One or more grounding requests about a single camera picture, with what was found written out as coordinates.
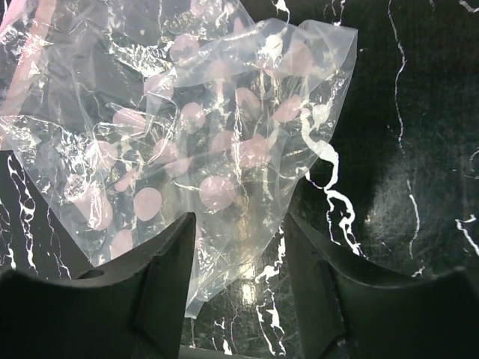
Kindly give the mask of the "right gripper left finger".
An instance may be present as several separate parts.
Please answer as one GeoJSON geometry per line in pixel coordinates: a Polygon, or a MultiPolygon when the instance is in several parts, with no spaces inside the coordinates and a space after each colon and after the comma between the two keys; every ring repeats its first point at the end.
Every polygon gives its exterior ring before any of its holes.
{"type": "Polygon", "coordinates": [[[177,358],[195,249],[187,212],[73,280],[1,270],[3,358],[177,358]]]}

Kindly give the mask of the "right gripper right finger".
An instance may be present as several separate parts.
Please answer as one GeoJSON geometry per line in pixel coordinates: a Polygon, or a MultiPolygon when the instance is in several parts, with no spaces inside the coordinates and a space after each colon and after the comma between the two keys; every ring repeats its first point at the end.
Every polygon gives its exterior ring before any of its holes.
{"type": "Polygon", "coordinates": [[[478,270],[423,279],[378,266],[284,219],[306,358],[476,358],[478,270]]]}

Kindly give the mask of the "pink zipper clear bag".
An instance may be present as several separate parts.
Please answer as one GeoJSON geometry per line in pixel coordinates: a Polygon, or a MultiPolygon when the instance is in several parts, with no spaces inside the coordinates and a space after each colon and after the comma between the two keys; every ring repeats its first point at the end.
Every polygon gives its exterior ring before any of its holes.
{"type": "Polygon", "coordinates": [[[94,266],[195,213],[196,317],[331,158],[357,39],[239,1],[12,1],[1,139],[94,266]]]}

